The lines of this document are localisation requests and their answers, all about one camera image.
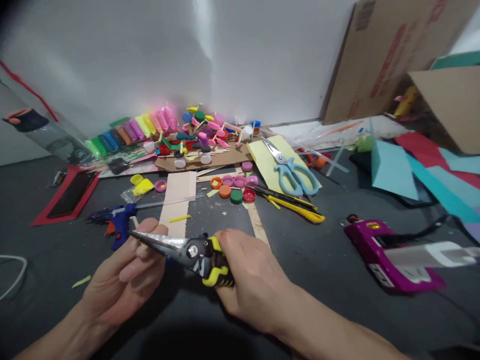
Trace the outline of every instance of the gray floor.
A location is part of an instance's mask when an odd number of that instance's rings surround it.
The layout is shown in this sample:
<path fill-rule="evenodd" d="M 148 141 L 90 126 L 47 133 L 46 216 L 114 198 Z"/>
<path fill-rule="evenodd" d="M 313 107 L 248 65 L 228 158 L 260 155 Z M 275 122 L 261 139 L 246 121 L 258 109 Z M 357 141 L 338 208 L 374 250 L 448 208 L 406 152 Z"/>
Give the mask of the gray floor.
<path fill-rule="evenodd" d="M 480 268 L 439 270 L 446 288 L 416 296 L 392 295 L 379 287 L 366 270 L 341 223 L 355 213 L 363 219 L 381 219 L 398 233 L 415 232 L 443 213 L 440 206 L 407 209 L 388 194 L 359 188 L 357 169 L 341 163 L 349 174 L 335 170 L 332 178 L 318 174 L 323 188 L 313 202 L 326 220 L 311 225 L 285 208 L 276 210 L 265 199 L 256 205 L 273 253 L 288 277 L 317 299 L 348 319 L 378 332 L 401 351 L 412 354 L 480 340 Z M 93 274 L 111 254 L 111 239 L 104 226 L 81 219 L 30 227 L 29 224 L 55 193 L 47 188 L 62 163 L 53 157 L 0 167 L 2 237 L 0 254 L 28 258 L 22 287 L 14 297 L 0 302 L 0 356 L 11 358 L 51 329 L 80 299 L 85 286 L 72 284 Z M 146 175 L 166 180 L 166 173 Z M 128 177 L 103 179 L 81 217 L 105 207 L 123 204 L 120 193 L 130 187 Z M 208 188 L 208 183 L 197 185 Z M 139 204 L 160 201 L 163 194 L 149 193 Z M 158 218 L 159 208 L 139 211 L 138 218 Z M 187 235 L 213 234 L 238 228 L 253 235 L 247 210 L 219 196 L 190 203 Z M 462 246 L 472 242 L 453 224 L 429 237 L 451 240 Z M 0 265 L 0 292 L 14 280 L 20 264 Z M 213 359 L 289 359 L 285 346 L 262 336 L 227 316 L 216 294 L 173 263 L 152 299 L 128 321 L 97 354 L 102 359 L 177 358 L 208 352 Z"/>

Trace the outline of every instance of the person's right hand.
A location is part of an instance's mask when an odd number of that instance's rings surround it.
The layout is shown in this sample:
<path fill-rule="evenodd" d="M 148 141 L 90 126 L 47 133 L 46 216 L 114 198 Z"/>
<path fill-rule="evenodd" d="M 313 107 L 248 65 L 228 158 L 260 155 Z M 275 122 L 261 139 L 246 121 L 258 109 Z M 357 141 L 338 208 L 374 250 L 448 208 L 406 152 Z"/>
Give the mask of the person's right hand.
<path fill-rule="evenodd" d="M 235 279 L 234 287 L 216 287 L 226 311 L 262 333 L 275 333 L 288 321 L 291 307 L 297 305 L 298 288 L 260 239 L 233 229 L 215 236 Z"/>

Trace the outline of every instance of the blue scissors handle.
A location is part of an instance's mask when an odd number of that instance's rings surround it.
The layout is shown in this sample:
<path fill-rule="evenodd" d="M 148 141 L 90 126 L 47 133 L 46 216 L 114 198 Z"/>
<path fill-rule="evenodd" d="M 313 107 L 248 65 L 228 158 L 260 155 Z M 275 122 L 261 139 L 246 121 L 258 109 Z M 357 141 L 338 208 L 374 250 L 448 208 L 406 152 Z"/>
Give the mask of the blue scissors handle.
<path fill-rule="evenodd" d="M 277 166 L 275 166 L 274 170 L 279 172 L 280 188 L 285 194 L 296 197 L 300 197 L 303 194 L 315 195 L 320 189 L 319 182 L 317 181 L 315 175 L 305 166 L 294 163 L 293 157 L 288 160 L 287 164 L 278 164 Z M 312 186 L 312 190 L 307 187 L 307 185 L 298 175 L 298 173 L 303 173 L 305 176 L 308 177 Z M 291 183 L 293 190 L 290 190 L 286 187 L 284 183 L 284 176 L 288 178 L 288 181 Z"/>

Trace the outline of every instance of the purple electronic device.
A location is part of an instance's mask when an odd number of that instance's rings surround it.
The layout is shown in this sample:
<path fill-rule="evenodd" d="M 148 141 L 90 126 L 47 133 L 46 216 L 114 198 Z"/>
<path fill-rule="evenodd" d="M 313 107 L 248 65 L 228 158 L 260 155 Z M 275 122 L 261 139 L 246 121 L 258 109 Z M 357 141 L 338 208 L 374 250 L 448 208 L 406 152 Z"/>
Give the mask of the purple electronic device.
<path fill-rule="evenodd" d="M 345 233 L 384 287 L 400 293 L 420 293 L 445 286 L 443 279 L 430 268 L 398 269 L 390 262 L 377 239 L 381 235 L 395 235 L 385 222 L 356 220 L 345 227 Z"/>

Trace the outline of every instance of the yellow pliers handle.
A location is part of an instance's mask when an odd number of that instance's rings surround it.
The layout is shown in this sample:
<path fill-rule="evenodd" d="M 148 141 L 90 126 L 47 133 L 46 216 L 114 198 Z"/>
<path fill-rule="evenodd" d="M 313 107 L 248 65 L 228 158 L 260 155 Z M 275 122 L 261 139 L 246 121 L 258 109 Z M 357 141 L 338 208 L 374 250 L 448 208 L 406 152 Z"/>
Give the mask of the yellow pliers handle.
<path fill-rule="evenodd" d="M 201 281 L 203 285 L 208 287 L 214 286 L 228 286 L 232 287 L 235 283 L 232 272 L 228 267 L 227 258 L 225 257 L 224 251 L 220 247 L 219 240 L 215 237 L 209 237 L 208 240 L 211 241 L 213 245 L 213 250 L 217 252 L 217 256 L 221 257 L 220 260 L 222 265 L 220 267 L 214 266 L 211 268 L 210 275 L 208 278 L 203 278 Z"/>
<path fill-rule="evenodd" d="M 290 210 L 293 210 L 294 212 L 296 213 L 299 213 L 301 216 L 303 216 L 305 219 L 311 221 L 312 223 L 314 224 L 320 224 L 320 223 L 323 223 L 324 220 L 325 220 L 325 216 L 322 216 L 316 212 L 312 212 L 312 211 L 308 211 L 302 207 L 299 207 L 299 206 L 295 206 L 295 205 L 292 205 L 291 203 L 289 202 L 286 202 L 286 201 L 283 201 L 283 200 L 280 200 L 276 197 L 273 197 L 271 195 L 269 195 L 267 197 L 268 200 L 271 200 L 275 203 L 278 203 Z"/>

